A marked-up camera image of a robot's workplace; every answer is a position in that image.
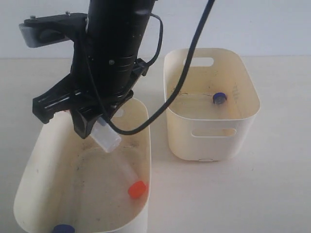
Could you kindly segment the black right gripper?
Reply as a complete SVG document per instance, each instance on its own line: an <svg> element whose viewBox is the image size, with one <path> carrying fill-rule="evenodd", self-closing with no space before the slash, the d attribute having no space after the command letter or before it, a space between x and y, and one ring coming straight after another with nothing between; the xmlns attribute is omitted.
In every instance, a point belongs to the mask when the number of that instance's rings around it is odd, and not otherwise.
<svg viewBox="0 0 311 233"><path fill-rule="evenodd" d="M55 113L70 110L74 131L86 139L102 115L103 105L111 117L132 98L132 88L146 75L147 63L138 58L140 38L92 44L87 39L74 42L70 72L43 95L33 99L33 114L49 123Z"/></svg>

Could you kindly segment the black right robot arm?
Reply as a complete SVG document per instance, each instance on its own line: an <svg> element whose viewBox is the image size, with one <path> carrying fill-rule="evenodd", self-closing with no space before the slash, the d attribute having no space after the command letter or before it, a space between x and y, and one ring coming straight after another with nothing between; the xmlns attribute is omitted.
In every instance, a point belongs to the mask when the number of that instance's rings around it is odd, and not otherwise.
<svg viewBox="0 0 311 233"><path fill-rule="evenodd" d="M74 43L69 74L33 99L33 114L47 124L55 113L68 110L81 138L90 135L97 119L111 119L153 64L138 58L153 6L152 0L92 0L86 14L27 20L28 26Z"/></svg>

